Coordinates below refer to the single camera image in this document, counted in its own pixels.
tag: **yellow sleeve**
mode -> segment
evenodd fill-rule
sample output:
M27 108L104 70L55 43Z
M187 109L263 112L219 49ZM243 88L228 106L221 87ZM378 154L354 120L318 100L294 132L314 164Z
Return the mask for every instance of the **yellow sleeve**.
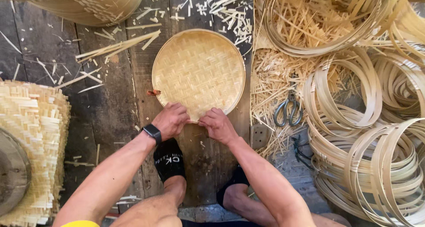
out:
M99 227L99 225L88 220L78 220L62 225L62 227Z

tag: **black sock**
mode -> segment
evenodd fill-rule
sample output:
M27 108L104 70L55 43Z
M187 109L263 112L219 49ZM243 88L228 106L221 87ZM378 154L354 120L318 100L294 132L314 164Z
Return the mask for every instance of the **black sock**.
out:
M168 139L158 145L153 153L153 160L155 161L155 168L162 183L175 175L182 175L186 179L183 153L174 138Z
M246 184L249 186L249 181L247 179L247 176L245 175L245 172L243 172L241 165L238 164L236 167L236 170L233 172L232 178L217 192L217 203L223 206L223 199L224 199L224 193L226 192L226 189L234 184Z

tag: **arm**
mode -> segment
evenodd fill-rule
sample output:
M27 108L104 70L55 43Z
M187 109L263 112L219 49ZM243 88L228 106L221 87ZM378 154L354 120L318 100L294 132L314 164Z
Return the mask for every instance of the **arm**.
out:
M211 138L227 145L242 166L261 202L280 226L313 227L307 204L288 180L239 137L222 110L213 108L199 119Z
M152 121L162 140L177 136L190 121L180 103L168 103ZM57 214L53 227L72 221L88 220L100 224L114 203L124 194L156 141L145 131L105 159L81 183Z

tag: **leg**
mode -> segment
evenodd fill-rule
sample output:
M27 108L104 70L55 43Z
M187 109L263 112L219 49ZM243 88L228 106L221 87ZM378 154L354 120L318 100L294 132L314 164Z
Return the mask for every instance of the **leg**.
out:
M164 182L164 193L143 200L122 214L111 227L158 226L181 227L177 208L186 193L186 180L175 175Z
M116 226L181 227L177 208L186 194L183 153L174 138L160 143L153 153L155 168L164 183L164 193L143 200L122 214Z
M272 214L270 214L263 203L255 201L247 196L247 190L248 186L245 184L234 184L227 187L224 193L223 206L227 210L239 214L245 219L261 226L278 226ZM347 220L340 215L333 215L331 217L332 220L313 213L311 215L317 227L351 227L349 224L339 224L348 223Z

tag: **ck logo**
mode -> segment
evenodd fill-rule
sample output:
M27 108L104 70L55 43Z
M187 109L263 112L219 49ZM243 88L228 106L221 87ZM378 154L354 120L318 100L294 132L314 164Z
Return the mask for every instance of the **ck logo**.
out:
M166 158L166 160L167 160L167 163L166 163L166 165L168 164L168 163L171 163L171 162L179 162L180 161L180 158L179 157L177 157L177 156L175 156L175 157L173 157L173 158Z

